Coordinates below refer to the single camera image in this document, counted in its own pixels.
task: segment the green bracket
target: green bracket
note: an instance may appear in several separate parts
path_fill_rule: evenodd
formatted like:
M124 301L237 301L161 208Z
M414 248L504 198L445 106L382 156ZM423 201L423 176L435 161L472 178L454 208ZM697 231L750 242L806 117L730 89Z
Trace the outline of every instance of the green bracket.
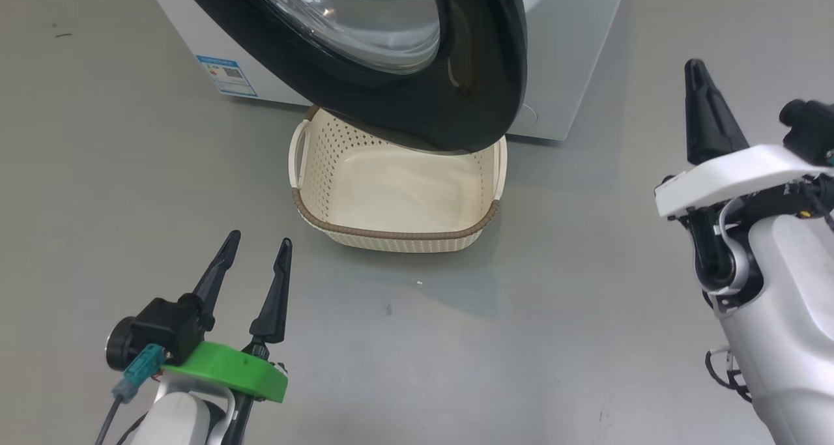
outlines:
M275 403L283 403L287 391L287 376L271 363L214 342L201 342L184 364L164 365L163 370L190 375Z

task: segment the washing machine door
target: washing machine door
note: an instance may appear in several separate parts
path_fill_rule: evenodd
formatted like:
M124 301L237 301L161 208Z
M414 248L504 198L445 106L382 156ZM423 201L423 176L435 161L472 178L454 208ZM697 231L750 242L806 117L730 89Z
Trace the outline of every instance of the washing machine door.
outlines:
M526 80L521 0L196 0L316 106L426 151L494 144Z

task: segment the brown basket rim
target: brown basket rim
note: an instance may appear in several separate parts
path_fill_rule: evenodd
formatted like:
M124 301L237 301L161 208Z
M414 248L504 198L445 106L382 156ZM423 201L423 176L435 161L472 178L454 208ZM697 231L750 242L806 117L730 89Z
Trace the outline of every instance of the brown basket rim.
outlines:
M352 235L353 237L381 238L383 240L458 240L459 238L471 237L479 231L482 231L486 224L488 224L493 217L495 217L495 214L498 212L498 205L500 204L500 201L497 199L492 201L492 204L489 205L489 210L486 211L486 214L482 217L482 219L478 220L476 224L467 229L462 229L461 231L408 233L402 231L376 231L376 229L346 227L325 222L324 220L314 216L313 213L309 211L307 206L304 204L304 201L301 199L301 190L298 188L293 188L293 201L295 201L295 207L298 207L298 212L301 213L304 219L307 219L307 222L318 228L325 229L325 231Z

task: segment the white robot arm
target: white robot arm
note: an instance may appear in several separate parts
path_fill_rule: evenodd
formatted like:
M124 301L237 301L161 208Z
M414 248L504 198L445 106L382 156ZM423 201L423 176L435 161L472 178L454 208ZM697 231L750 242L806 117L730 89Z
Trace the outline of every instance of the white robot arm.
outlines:
M834 441L834 259L802 219L834 231L834 108L796 100L783 145L749 147L703 62L686 65L692 171L655 189L690 232L704 298L730 346L706 355L777 445ZM727 380L711 355L727 352ZM738 376L744 384L738 382Z

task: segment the beige plastic basket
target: beige plastic basket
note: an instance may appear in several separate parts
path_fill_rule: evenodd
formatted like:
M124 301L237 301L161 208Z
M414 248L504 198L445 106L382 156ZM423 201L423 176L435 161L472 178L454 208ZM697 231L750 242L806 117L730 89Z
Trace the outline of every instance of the beige plastic basket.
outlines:
M289 147L301 217L347 246L400 253L462 250L498 211L501 138L476 154L412 151L311 109Z

